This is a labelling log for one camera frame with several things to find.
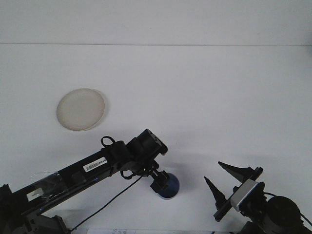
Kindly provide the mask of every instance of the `blue cup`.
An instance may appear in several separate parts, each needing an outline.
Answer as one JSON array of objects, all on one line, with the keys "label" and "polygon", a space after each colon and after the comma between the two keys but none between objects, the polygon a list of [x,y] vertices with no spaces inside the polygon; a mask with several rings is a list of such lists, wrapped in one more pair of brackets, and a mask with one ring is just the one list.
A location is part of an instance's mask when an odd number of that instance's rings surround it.
[{"label": "blue cup", "polygon": [[167,182],[168,187],[160,190],[158,193],[163,199],[173,198],[180,189],[180,183],[174,174],[168,173],[169,180]]}]

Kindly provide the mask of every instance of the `barcode sticker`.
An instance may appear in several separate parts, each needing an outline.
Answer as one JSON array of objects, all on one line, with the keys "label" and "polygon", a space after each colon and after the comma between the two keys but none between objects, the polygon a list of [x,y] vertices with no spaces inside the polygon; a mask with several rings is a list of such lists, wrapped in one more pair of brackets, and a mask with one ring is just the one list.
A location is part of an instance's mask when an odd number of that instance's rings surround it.
[{"label": "barcode sticker", "polygon": [[89,172],[89,171],[92,171],[93,169],[95,169],[95,168],[97,168],[99,166],[104,165],[106,162],[107,162],[106,158],[101,157],[98,160],[83,166],[83,168],[84,168],[85,172]]}]

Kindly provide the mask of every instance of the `black cable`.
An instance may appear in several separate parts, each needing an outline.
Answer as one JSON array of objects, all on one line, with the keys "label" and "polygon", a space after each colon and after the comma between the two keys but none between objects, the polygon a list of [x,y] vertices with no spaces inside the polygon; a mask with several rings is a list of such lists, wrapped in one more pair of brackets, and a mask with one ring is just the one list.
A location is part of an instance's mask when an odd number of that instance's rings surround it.
[{"label": "black cable", "polygon": [[264,194],[267,194],[267,195],[270,195],[270,196],[276,196],[276,195],[274,195],[274,194],[271,194],[271,193],[264,193]]},{"label": "black cable", "polygon": [[103,136],[102,139],[101,139],[101,144],[102,146],[106,147],[106,146],[109,146],[107,144],[104,143],[104,139],[110,139],[111,142],[114,144],[116,141],[114,140],[114,138],[112,138],[111,136]]},{"label": "black cable", "polygon": [[96,211],[95,213],[93,213],[92,215],[90,215],[89,217],[87,217],[85,220],[83,220],[82,222],[80,222],[77,226],[75,226],[73,229],[70,230],[70,233],[74,230],[76,230],[81,224],[83,224],[85,221],[89,220],[90,218],[92,218],[93,216],[95,216],[97,213],[101,212],[105,207],[107,207],[112,201],[114,201],[118,196],[120,196],[121,194],[123,194],[125,191],[127,191],[128,189],[130,189],[133,185],[135,185],[140,179],[142,179],[143,176],[140,176],[135,182],[133,182],[132,184],[130,184],[127,188],[125,188],[124,190],[122,190],[119,194],[117,194],[116,196],[114,196],[109,202],[107,202],[102,208],[100,208],[98,211]]},{"label": "black cable", "polygon": [[[267,194],[267,195],[270,195],[270,196],[276,196],[276,195],[274,195],[274,194],[271,194],[271,193],[264,193],[264,194]],[[311,225],[311,227],[312,227],[312,223],[311,223],[311,221],[310,220],[308,220],[308,218],[307,217],[305,217],[302,213],[300,213],[300,215],[301,215],[301,217],[303,217],[310,225]]]}]

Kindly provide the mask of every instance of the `petri dish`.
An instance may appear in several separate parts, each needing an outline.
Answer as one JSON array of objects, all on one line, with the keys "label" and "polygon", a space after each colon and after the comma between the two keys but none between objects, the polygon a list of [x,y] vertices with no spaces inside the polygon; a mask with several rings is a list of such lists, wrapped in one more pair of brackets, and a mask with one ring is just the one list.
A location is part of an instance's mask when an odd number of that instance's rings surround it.
[{"label": "petri dish", "polygon": [[57,118],[60,124],[73,131],[94,127],[104,114],[102,95],[94,89],[76,89],[66,94],[58,104]]}]

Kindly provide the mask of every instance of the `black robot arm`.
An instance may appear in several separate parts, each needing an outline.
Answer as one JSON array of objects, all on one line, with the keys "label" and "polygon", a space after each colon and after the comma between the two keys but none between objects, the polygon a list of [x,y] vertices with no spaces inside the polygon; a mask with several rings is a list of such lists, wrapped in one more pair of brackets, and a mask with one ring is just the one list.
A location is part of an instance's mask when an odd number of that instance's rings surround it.
[{"label": "black robot arm", "polygon": [[216,200],[216,221],[220,221],[231,207],[243,216],[249,217],[239,234],[312,234],[303,225],[300,210],[290,199],[274,196],[266,200],[265,184],[255,180],[261,175],[262,168],[238,168],[219,162],[219,165],[238,179],[242,184],[233,188],[233,194],[226,199],[224,194],[205,177]]},{"label": "black robot arm", "polygon": [[[99,152],[86,157],[48,177],[21,190],[11,192],[8,185],[0,188],[0,234],[67,234],[62,219],[42,215],[63,201],[121,172],[124,178],[133,175],[149,176],[154,179],[151,187],[158,193],[167,186],[169,176],[159,172],[155,162],[158,154],[168,151],[150,130],[146,129],[128,144],[123,141],[105,145]],[[132,176],[124,176],[124,171]]]}]

